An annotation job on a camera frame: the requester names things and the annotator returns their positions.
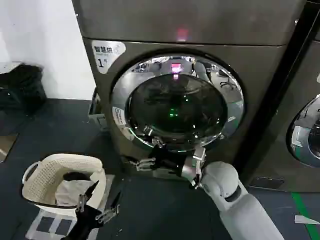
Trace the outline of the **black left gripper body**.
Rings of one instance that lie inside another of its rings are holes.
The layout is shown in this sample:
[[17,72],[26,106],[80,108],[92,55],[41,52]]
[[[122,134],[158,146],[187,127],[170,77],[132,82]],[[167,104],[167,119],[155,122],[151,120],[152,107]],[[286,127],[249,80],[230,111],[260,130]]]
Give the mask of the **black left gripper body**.
[[89,205],[85,205],[80,211],[76,212],[77,221],[66,236],[67,240],[87,240],[91,231],[103,226],[96,220],[102,212]]

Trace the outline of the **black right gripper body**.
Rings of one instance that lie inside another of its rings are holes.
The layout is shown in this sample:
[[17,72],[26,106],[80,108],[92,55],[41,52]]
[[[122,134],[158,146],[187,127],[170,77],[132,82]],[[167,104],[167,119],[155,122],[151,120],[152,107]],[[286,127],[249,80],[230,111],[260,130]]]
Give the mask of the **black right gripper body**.
[[155,159],[154,164],[150,167],[152,170],[159,168],[168,169],[178,177],[181,177],[187,155],[185,153],[169,151],[166,147],[155,146],[149,154],[149,158]]

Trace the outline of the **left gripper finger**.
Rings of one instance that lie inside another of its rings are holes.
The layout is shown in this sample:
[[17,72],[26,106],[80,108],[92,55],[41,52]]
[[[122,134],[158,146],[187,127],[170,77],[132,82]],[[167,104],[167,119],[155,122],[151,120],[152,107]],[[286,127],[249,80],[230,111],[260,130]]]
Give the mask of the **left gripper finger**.
[[93,192],[95,190],[95,188],[97,187],[99,183],[99,180],[96,181],[92,186],[90,186],[84,194],[80,194],[79,198],[78,198],[78,203],[77,203],[77,207],[75,209],[76,212],[81,212],[83,213],[85,210],[85,205],[87,204],[87,201],[92,197]]
[[106,224],[109,222],[112,218],[116,217],[119,214],[120,211],[120,197],[121,197],[121,192],[119,192],[114,200],[112,201],[111,205],[105,209],[102,213],[98,214],[95,217],[95,220],[99,224]]

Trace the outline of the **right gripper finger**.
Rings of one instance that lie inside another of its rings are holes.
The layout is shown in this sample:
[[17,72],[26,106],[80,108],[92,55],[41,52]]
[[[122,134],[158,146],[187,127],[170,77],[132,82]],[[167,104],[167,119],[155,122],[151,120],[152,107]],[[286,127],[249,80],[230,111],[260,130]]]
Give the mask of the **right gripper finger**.
[[162,140],[162,138],[158,135],[154,135],[154,130],[153,129],[147,129],[144,135],[144,139],[146,142],[148,142],[150,145],[153,147],[158,147],[160,149],[165,148],[165,143]]
[[152,171],[156,164],[155,158],[135,159],[133,157],[128,157],[127,160],[138,172]]

